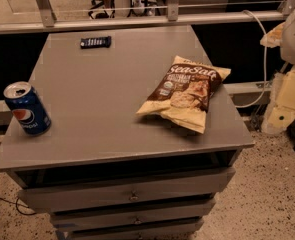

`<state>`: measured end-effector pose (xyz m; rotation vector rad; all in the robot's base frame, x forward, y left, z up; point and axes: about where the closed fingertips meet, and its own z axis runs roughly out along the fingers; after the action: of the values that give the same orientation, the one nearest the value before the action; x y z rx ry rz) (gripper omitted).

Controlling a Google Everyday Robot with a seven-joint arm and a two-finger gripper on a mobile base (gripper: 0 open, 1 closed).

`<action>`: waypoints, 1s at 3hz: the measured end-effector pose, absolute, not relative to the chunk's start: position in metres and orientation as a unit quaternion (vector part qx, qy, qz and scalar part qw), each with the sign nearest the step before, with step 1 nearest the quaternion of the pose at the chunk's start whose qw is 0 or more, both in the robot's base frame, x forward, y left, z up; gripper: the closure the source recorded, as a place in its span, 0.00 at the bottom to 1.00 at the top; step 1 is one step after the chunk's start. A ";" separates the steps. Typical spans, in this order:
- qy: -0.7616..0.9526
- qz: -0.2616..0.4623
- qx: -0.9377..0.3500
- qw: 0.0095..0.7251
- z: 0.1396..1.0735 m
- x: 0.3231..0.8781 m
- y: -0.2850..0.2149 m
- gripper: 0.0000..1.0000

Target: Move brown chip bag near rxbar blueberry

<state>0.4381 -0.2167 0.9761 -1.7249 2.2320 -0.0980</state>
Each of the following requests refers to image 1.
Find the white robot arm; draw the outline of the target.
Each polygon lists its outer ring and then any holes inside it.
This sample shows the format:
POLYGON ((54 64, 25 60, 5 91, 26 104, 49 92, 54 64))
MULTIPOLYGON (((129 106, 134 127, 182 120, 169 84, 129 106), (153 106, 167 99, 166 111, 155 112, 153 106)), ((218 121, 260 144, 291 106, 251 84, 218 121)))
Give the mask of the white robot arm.
POLYGON ((280 47, 281 58, 292 65, 287 73, 276 73, 272 80, 270 102, 261 125, 266 134, 279 134, 295 120, 295 9, 284 23, 260 40, 264 47, 280 47))

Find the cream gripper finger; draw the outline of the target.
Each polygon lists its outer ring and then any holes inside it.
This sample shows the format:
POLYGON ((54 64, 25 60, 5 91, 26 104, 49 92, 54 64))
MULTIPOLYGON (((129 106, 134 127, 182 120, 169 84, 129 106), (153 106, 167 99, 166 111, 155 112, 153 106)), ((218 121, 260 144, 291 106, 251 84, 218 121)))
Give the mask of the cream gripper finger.
POLYGON ((261 130, 276 135, 285 131, 295 120, 295 65, 286 74, 276 73, 272 81, 270 102, 265 111, 261 130))
POLYGON ((281 23, 266 33, 260 40, 264 47, 275 48, 281 45, 284 23, 281 23))

